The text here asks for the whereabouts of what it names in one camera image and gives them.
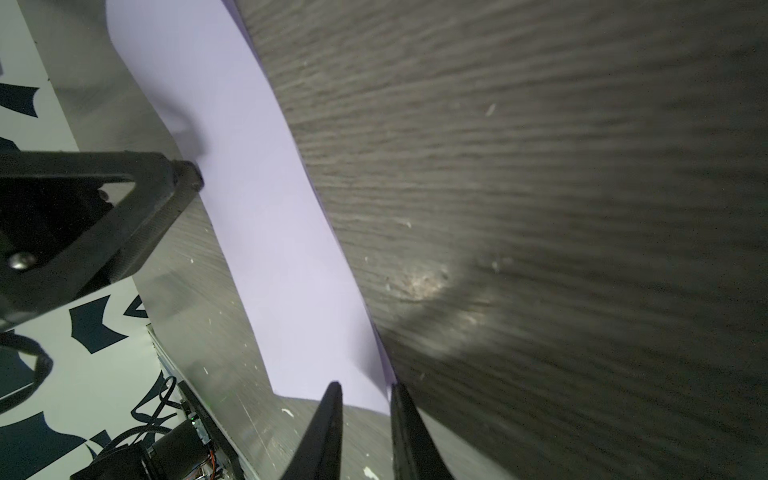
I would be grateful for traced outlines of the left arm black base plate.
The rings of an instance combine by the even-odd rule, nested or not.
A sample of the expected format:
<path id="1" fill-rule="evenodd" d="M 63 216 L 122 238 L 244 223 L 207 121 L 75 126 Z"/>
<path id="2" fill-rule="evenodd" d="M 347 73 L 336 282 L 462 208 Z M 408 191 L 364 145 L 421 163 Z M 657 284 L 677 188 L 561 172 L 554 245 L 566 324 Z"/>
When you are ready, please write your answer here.
<path id="1" fill-rule="evenodd" d="M 73 479 L 245 479 L 239 455 L 186 382 L 161 378 L 149 420 L 106 443 Z"/>

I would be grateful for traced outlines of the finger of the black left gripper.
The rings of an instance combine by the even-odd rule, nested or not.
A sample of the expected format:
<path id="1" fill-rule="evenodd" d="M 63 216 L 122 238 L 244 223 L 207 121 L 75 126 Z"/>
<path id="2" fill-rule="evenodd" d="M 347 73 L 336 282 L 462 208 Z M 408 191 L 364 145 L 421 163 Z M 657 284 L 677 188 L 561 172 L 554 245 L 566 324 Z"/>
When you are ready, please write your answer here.
<path id="1" fill-rule="evenodd" d="M 160 153 L 2 153 L 2 326 L 135 274 L 203 186 Z"/>

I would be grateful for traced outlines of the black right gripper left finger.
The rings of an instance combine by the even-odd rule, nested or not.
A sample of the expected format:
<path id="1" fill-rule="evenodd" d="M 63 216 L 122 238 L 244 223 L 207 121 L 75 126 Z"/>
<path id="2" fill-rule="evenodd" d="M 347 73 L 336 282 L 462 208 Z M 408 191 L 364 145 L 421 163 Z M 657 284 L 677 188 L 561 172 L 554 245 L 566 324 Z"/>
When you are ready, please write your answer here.
<path id="1" fill-rule="evenodd" d="M 281 479 L 339 480 L 343 426 L 342 387 L 331 382 Z"/>

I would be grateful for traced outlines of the lilac square paper sheet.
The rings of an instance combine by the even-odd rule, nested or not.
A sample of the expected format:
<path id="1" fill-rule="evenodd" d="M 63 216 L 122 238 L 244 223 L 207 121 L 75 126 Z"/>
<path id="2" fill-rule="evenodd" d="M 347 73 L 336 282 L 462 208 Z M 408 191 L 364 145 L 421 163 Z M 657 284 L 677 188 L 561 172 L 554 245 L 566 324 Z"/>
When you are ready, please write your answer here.
<path id="1" fill-rule="evenodd" d="M 110 40 L 187 160 L 273 391 L 387 413 L 391 364 L 230 1 L 110 1 Z"/>

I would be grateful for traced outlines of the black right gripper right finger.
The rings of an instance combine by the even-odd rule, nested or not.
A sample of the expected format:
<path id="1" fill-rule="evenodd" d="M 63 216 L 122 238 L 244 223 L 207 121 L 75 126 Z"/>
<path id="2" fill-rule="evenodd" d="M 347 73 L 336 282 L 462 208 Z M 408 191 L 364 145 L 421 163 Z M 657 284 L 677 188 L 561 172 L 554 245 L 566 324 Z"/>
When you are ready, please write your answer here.
<path id="1" fill-rule="evenodd" d="M 391 430 L 396 480 L 454 480 L 403 383 L 392 388 Z"/>

